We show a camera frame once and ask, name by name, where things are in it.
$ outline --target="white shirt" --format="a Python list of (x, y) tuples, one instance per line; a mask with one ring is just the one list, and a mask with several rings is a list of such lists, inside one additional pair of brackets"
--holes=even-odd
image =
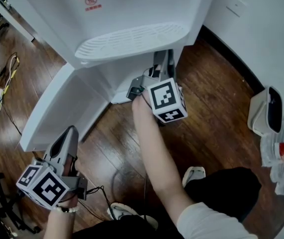
[(236, 218), (216, 212), (204, 203), (188, 206), (178, 218), (177, 229), (185, 239), (258, 239)]

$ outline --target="black pants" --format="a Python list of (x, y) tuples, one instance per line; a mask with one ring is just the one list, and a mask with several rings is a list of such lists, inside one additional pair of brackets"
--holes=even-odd
[[(185, 190), (197, 203), (204, 202), (211, 209), (242, 222), (257, 202), (261, 184), (247, 168), (237, 167), (215, 172), (201, 180), (190, 181)], [(119, 221), (106, 221), (73, 234), (73, 238), (152, 238), (159, 237), (139, 216), (124, 216)]]

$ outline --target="white sneaker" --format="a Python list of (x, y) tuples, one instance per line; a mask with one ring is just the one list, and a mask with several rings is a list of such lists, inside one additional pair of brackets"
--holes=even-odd
[[(117, 220), (120, 220), (123, 216), (126, 216), (126, 215), (137, 215), (144, 219), (144, 215), (138, 215), (138, 213), (134, 209), (130, 208), (127, 205), (124, 205), (121, 203), (112, 203), (111, 208)], [(107, 213), (113, 219), (109, 208), (107, 209)], [(154, 219), (151, 216), (146, 215), (146, 221), (153, 227), (153, 229), (157, 230), (158, 222), (156, 219)]]
[(191, 166), (187, 169), (183, 177), (183, 187), (187, 185), (188, 182), (192, 180), (200, 180), (206, 177), (205, 168), (202, 166)]

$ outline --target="person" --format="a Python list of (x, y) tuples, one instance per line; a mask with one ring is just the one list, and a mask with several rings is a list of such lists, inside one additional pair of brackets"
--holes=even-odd
[[(203, 167), (190, 167), (183, 179), (170, 156), (149, 106), (147, 91), (132, 104), (142, 159), (154, 191), (178, 233), (161, 234), (157, 221), (139, 216), (132, 208), (113, 203), (115, 220), (73, 234), (74, 213), (51, 211), (45, 239), (86, 238), (185, 238), (255, 239), (240, 223), (258, 199), (260, 183), (250, 169), (220, 170), (206, 177)], [(74, 197), (62, 203), (77, 205)]]

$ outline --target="wooden floor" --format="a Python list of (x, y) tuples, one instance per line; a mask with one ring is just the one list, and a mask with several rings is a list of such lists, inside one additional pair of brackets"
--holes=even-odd
[[(10, 27), (0, 42), (2, 67), (14, 51), (18, 52), (21, 60), (4, 98), (5, 108), (21, 131), (46, 87), (65, 64), (37, 35), (36, 39), (29, 43)], [(161, 131), (180, 174), (183, 175), (190, 165), (204, 166), (207, 174), (237, 166), (251, 168), (262, 188), (244, 226), (259, 238), (274, 238), (284, 225), (284, 197), (274, 194), (275, 185), (270, 182), (270, 171), (261, 168), (259, 138), (246, 126), (249, 100), (253, 95), (251, 88), (223, 57), (201, 39), (184, 49), (178, 63), (178, 83), (183, 87), (189, 117), (171, 123)], [(2, 110), (0, 172), (5, 174), (13, 193), (16, 192), (16, 180), (32, 159), (32, 153), (21, 150), (19, 139), (18, 132)], [(113, 105), (86, 141), (80, 144), (77, 168), (88, 178), (90, 188), (104, 185), (111, 202), (125, 203), (143, 213), (145, 169), (139, 153), (131, 104)], [(170, 226), (165, 210), (151, 187), (147, 201), (147, 213), (157, 218), (161, 226)], [(99, 218), (108, 219), (107, 205), (101, 192), (89, 195), (85, 204)], [(45, 226), (46, 210), (27, 198), (21, 206), (37, 224)], [(75, 230), (99, 222), (81, 206)]]

